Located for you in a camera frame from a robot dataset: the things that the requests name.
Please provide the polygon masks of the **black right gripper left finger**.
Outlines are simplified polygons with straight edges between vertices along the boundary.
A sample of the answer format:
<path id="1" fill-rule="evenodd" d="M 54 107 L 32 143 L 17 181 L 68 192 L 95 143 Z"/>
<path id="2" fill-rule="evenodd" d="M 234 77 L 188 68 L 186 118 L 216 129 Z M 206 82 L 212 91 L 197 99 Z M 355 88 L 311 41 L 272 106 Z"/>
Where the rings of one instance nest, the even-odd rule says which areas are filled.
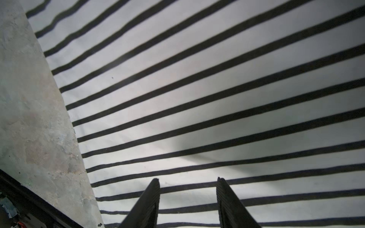
<path id="1" fill-rule="evenodd" d="M 160 183 L 152 179 L 119 228 L 156 228 L 160 202 Z"/>

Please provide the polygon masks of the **black white striped tank top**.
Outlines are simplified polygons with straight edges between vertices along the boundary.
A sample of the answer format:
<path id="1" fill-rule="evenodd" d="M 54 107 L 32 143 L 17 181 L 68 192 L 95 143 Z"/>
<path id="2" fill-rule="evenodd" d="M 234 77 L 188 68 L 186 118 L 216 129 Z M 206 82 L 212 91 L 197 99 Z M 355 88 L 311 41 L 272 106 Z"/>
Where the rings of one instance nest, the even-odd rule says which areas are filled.
<path id="1" fill-rule="evenodd" d="M 21 1 L 105 227 L 153 179 L 160 228 L 365 225 L 364 1 Z"/>

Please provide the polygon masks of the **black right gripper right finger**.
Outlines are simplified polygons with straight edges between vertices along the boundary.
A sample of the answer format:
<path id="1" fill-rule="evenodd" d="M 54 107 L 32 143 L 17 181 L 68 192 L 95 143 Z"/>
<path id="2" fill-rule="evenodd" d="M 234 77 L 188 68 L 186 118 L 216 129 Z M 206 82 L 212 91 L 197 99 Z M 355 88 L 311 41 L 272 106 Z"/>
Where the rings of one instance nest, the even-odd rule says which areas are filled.
<path id="1" fill-rule="evenodd" d="M 224 178 L 217 179 L 216 195 L 221 228 L 261 228 Z"/>

